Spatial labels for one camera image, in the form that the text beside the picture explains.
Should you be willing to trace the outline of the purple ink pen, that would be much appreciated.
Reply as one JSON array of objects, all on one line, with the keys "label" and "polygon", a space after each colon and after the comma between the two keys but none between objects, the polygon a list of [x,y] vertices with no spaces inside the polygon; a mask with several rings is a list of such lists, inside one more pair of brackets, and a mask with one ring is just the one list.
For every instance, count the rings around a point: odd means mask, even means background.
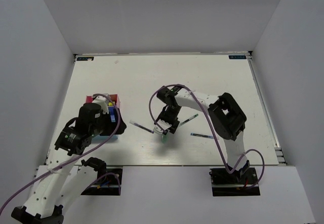
[{"label": "purple ink pen", "polygon": [[149,133],[154,133],[153,130],[151,130],[151,129],[149,129],[149,128],[143,126],[143,125],[140,125],[139,123],[137,123],[137,122],[135,122],[135,121],[133,121],[133,120],[130,120],[129,123],[130,123],[131,125],[133,125],[133,126],[136,126],[136,127],[140,128],[140,129],[144,130],[144,131],[147,131],[147,132],[149,132]]}]

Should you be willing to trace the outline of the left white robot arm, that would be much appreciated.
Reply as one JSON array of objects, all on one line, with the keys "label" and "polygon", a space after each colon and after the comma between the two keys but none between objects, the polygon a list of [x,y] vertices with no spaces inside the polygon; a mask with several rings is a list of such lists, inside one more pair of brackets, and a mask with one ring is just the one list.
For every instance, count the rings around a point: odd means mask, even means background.
[{"label": "left white robot arm", "polygon": [[96,136],[111,139],[126,129],[119,108],[112,102],[84,103],[78,117],[70,119],[59,134],[48,171],[11,217],[20,223],[63,223],[64,212],[87,187],[106,180],[106,163],[95,157],[84,160]]}]

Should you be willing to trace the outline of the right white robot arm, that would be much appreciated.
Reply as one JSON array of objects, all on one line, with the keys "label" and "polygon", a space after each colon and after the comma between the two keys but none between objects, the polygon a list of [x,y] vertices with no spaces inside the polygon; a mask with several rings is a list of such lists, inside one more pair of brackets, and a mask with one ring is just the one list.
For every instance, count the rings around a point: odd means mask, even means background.
[{"label": "right white robot arm", "polygon": [[213,136],[220,136],[225,144],[227,157],[220,152],[229,178],[240,183],[247,177],[250,162],[244,148],[244,129],[246,115],[229,93],[213,96],[189,90],[183,85],[171,89],[161,87],[156,97],[165,106],[154,119],[154,132],[160,135],[174,134],[180,126],[178,114],[184,107],[200,111],[211,127]]}]

